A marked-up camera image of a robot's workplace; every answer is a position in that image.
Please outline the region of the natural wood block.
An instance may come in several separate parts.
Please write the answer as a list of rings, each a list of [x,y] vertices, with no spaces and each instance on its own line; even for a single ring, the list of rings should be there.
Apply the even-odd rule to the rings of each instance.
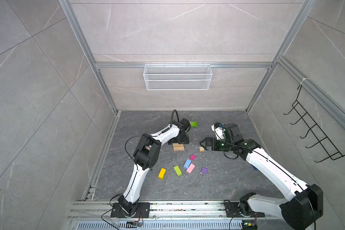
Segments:
[[[183,144],[178,144],[178,143],[173,143],[172,145],[173,145],[173,147],[183,147],[184,146]]]
[[[185,148],[184,148],[184,146],[174,146],[174,147],[173,147],[173,150],[174,150],[174,151],[184,151]]]

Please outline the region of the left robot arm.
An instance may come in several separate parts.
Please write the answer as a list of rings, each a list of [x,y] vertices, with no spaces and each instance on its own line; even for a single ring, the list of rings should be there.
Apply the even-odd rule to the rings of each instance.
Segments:
[[[172,111],[171,119],[167,127],[153,134],[142,134],[134,150],[133,155],[127,154],[134,161],[133,173],[127,189],[119,197],[118,203],[121,209],[129,217],[134,216],[140,191],[149,170],[157,163],[161,146],[164,144],[188,144],[190,122],[180,119],[177,110]]]

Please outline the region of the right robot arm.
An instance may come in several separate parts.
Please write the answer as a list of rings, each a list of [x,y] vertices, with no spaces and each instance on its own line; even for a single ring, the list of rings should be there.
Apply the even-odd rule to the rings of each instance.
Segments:
[[[295,230],[316,227],[316,221],[324,213],[324,194],[316,184],[309,185],[297,178],[277,163],[254,140],[244,139],[235,123],[212,125],[215,137],[204,138],[199,144],[205,150],[233,152],[242,158],[267,179],[283,194],[283,198],[262,196],[248,193],[241,197],[239,209],[241,214],[265,213],[282,218]]]

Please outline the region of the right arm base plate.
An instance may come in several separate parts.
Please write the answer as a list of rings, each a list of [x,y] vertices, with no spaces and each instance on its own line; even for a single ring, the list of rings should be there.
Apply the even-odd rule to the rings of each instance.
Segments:
[[[248,205],[243,202],[231,202],[225,200],[223,202],[226,216],[228,218],[264,218],[265,214],[261,212],[254,212]]]

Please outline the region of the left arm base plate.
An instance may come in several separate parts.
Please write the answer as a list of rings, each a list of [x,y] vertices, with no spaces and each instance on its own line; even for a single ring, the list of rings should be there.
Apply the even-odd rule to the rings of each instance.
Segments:
[[[150,213],[150,205],[148,202],[126,205],[114,203],[110,217],[112,218],[148,218]]]

